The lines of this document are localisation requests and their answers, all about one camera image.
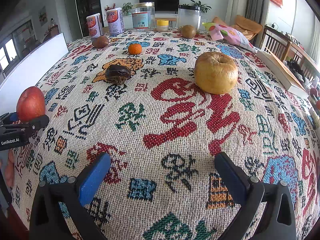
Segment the white book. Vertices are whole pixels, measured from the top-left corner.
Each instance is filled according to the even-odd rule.
[[[308,98],[305,89],[298,83],[298,80],[292,73],[290,73],[291,75],[288,73],[290,70],[284,64],[281,65],[280,61],[277,61],[271,54],[262,50],[257,52],[257,57],[275,74],[288,92],[301,98]]]

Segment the dark wooden cabinet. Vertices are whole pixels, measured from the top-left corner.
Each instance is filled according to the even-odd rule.
[[[96,13],[100,13],[101,19],[103,18],[101,11],[101,3],[100,0],[76,0],[76,5],[82,35],[85,37],[89,35],[87,17]]]

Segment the woven tablecloth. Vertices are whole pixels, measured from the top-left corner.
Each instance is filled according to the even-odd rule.
[[[49,125],[14,149],[12,204],[27,228],[39,181],[64,182],[107,152],[111,168],[85,208],[109,240],[217,239],[240,208],[214,168],[215,154],[224,151],[247,175],[288,183],[303,239],[319,217],[320,145],[310,103],[287,92],[254,53],[205,33],[188,40],[175,30],[126,30],[108,38],[103,49],[89,37],[68,44],[69,53],[37,84]],[[128,54],[133,43],[141,54]],[[228,94],[195,85],[195,61],[208,51],[238,66]],[[132,78],[106,82],[111,64],[129,67]],[[80,239],[66,205],[60,207]]]

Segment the small yellow jar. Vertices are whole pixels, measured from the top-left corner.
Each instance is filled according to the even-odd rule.
[[[168,20],[157,20],[157,31],[158,32],[167,32],[169,30],[169,21]]]

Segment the yellow jar lid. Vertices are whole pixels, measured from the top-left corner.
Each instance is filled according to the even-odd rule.
[[[168,20],[157,20],[157,25],[167,26],[167,25],[169,25],[169,21]]]

